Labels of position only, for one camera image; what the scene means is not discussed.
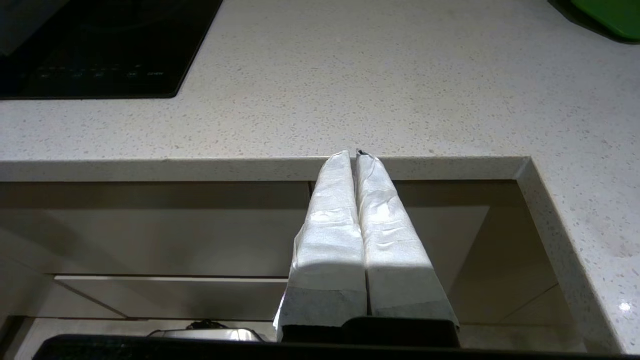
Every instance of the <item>quartz countertop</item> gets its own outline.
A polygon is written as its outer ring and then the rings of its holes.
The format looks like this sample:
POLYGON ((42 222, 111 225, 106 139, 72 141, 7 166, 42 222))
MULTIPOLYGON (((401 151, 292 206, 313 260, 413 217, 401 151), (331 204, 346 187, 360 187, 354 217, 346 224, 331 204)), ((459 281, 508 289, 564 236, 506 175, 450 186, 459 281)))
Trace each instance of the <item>quartz countertop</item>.
POLYGON ((0 181, 311 180, 357 147, 517 179, 587 339, 640 354, 639 63, 543 0, 226 0, 174 99, 0 102, 0 181))

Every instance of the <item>white speckled countertop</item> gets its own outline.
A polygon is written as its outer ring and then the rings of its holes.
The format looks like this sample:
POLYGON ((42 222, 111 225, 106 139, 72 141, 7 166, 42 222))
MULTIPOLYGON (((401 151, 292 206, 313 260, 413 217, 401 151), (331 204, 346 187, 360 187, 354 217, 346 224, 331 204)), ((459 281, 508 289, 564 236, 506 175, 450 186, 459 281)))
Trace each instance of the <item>white speckled countertop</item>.
POLYGON ((0 181, 313 179, 356 147, 518 179, 587 339, 640 353, 639 63, 544 0, 227 0, 174 99, 0 102, 0 181))

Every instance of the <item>black cooktop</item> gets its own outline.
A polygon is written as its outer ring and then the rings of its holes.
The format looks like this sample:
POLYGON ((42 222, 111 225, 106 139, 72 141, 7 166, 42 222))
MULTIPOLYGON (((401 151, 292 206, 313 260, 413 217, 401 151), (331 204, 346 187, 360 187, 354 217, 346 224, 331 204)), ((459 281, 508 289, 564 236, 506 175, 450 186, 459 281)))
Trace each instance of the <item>black cooktop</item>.
POLYGON ((0 99, 174 97, 221 3, 71 0, 0 58, 0 99))

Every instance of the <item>induction cooktop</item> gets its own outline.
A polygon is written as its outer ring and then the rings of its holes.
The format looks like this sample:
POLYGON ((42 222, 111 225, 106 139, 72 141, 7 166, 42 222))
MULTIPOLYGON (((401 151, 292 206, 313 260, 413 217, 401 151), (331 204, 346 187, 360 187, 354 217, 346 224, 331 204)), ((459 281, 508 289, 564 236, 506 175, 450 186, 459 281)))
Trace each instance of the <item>induction cooktop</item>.
POLYGON ((0 58, 0 99, 174 97, 222 0, 71 0, 0 58))

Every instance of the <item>kitchen countertop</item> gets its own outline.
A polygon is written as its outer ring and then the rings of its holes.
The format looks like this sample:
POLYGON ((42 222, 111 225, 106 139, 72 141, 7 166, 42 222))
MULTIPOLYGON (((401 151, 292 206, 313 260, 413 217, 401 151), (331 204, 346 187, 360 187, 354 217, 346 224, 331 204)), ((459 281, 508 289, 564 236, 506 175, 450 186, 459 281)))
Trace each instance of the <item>kitchen countertop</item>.
POLYGON ((309 180, 357 147, 517 179, 587 339, 638 354, 639 61, 543 0, 226 0, 174 99, 0 102, 0 181, 309 180))

